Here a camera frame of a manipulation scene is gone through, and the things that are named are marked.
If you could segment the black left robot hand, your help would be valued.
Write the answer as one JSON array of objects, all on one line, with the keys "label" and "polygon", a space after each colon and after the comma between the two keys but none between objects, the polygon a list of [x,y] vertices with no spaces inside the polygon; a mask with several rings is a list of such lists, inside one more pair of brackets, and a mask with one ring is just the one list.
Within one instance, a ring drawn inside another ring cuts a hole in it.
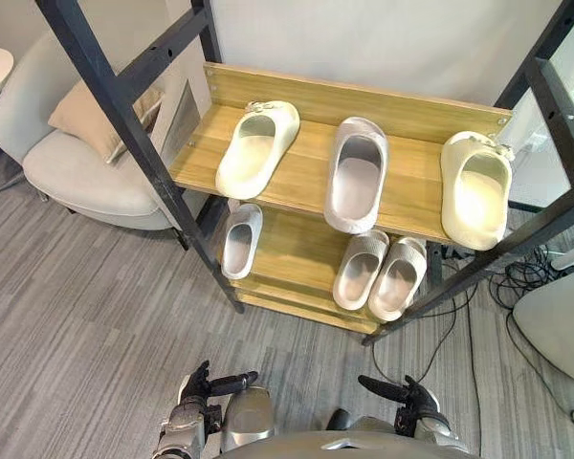
[{"label": "black left robot hand", "polygon": [[209,381],[209,369],[210,361],[205,360],[189,375],[187,382],[179,391],[179,404],[187,397],[200,397],[206,400],[210,397],[237,393],[252,386],[258,378],[256,371],[249,371]]}]

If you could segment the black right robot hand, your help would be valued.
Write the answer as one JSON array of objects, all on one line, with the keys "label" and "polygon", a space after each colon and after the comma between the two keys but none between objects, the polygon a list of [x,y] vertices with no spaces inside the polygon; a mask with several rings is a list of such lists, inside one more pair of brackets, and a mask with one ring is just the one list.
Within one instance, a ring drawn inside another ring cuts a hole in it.
[{"label": "black right robot hand", "polygon": [[406,376],[407,383],[405,385],[383,382],[365,375],[360,375],[358,382],[368,391],[384,399],[402,404],[417,419],[441,418],[437,401],[423,385],[410,376]]}]

